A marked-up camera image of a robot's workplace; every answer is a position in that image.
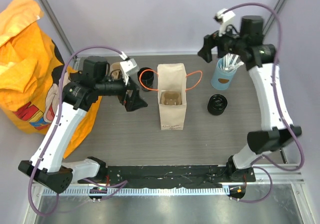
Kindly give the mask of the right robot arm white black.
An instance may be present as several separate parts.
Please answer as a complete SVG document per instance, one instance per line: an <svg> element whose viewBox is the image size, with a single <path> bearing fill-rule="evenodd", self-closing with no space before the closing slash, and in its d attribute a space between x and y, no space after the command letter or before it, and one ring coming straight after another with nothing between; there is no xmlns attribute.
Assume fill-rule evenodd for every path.
<svg viewBox="0 0 320 224"><path fill-rule="evenodd" d="M261 111L261 130L247 134L247 144L226 164L226 176L238 181L251 172L251 165L262 156L269 155L287 146L294 137L302 134L295 126L286 110L279 67L274 64L276 48L264 44L263 18L261 16L242 17L240 31L232 23L234 14L219 14L214 19L220 29L203 40L198 56L207 63L212 61L212 49L217 48L218 57L226 54L238 55L251 77Z"/></svg>

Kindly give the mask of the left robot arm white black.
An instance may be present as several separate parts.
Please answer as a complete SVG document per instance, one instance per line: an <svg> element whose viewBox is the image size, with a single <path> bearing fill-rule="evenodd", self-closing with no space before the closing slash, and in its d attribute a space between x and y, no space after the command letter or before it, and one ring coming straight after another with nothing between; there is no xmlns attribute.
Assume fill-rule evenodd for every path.
<svg viewBox="0 0 320 224"><path fill-rule="evenodd" d="M107 176L106 163L95 157L64 163L65 150L80 122L100 96L116 96L131 112L147 107L140 97L140 88L131 78L139 71L134 59L125 58L119 64L119 76L109 72L110 65L103 57L90 56L81 71L71 75L62 90L54 124L30 160L20 162L18 169L43 186L60 194L79 180L102 183Z"/></svg>

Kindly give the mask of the black coffee cup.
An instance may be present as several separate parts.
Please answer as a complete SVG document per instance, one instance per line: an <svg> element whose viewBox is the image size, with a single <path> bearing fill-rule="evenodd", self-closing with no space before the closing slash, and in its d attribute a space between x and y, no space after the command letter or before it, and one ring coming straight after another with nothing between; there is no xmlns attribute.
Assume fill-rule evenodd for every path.
<svg viewBox="0 0 320 224"><path fill-rule="evenodd" d="M138 80L141 78L142 84L142 90L144 91L150 91L150 89L153 88L153 81L154 81L154 72L149 67L143 67L140 68L140 70L137 72L137 78Z"/></svg>

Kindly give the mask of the paper bag with orange handles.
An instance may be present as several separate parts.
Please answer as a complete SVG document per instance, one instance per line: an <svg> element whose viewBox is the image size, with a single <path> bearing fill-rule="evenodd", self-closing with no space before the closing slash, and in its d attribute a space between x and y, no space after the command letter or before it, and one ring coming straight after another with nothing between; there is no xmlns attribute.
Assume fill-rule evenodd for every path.
<svg viewBox="0 0 320 224"><path fill-rule="evenodd" d="M142 80L143 74L152 72L157 75L157 88L147 87ZM187 78L199 73L199 80L190 88L186 85ZM201 70L187 74L183 63L159 64L157 70L146 69L138 74L139 83L149 91L157 92L161 130L182 130L184 128L187 91L195 88L202 80Z"/></svg>

